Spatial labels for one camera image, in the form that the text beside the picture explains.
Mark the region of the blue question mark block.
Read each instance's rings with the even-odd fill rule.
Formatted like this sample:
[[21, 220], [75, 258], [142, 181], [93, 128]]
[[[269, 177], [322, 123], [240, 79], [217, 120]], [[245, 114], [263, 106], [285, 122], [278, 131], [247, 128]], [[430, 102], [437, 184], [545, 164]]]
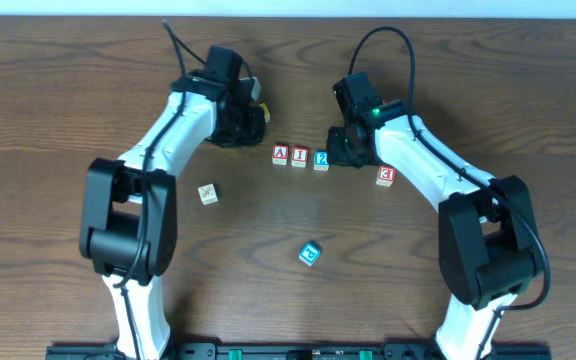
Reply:
[[314, 153], [313, 169], [315, 171], [328, 171], [329, 170], [328, 153], [326, 151], [317, 150]]

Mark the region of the red letter A block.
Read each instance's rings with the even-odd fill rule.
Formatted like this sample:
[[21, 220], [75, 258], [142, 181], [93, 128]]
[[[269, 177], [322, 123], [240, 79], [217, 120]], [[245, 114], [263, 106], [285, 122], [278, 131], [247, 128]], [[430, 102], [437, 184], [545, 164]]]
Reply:
[[288, 164], [289, 147], [287, 145], [276, 144], [273, 146], [272, 163], [274, 165], [285, 166]]

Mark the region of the red letter I block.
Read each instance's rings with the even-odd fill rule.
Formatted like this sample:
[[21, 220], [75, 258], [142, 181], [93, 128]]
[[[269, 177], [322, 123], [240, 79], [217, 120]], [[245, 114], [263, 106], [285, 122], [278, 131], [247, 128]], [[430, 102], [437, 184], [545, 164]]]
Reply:
[[290, 164], [292, 167], [305, 168], [308, 162], [309, 150], [303, 147], [294, 147], [291, 153]]

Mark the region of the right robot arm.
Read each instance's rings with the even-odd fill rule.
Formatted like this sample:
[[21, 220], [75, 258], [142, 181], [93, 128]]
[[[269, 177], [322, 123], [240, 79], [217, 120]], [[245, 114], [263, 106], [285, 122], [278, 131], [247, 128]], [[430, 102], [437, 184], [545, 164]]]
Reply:
[[495, 348], [503, 316], [539, 306], [517, 304], [534, 278], [550, 276], [529, 191], [516, 176], [498, 179], [444, 145], [400, 101], [345, 104], [344, 124], [328, 132], [332, 164], [388, 165], [438, 214], [439, 268], [451, 298], [428, 353], [439, 359], [535, 356], [529, 346]]

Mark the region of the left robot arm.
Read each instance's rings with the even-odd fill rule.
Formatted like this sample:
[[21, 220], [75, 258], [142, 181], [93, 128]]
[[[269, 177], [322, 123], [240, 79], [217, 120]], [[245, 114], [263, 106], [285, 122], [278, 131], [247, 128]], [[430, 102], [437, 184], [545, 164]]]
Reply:
[[162, 276], [178, 238], [177, 180], [205, 140], [253, 146], [265, 130], [255, 77], [174, 83], [147, 133], [115, 160], [88, 168], [79, 250], [112, 296], [119, 338], [113, 355], [163, 359], [172, 330], [163, 309]]

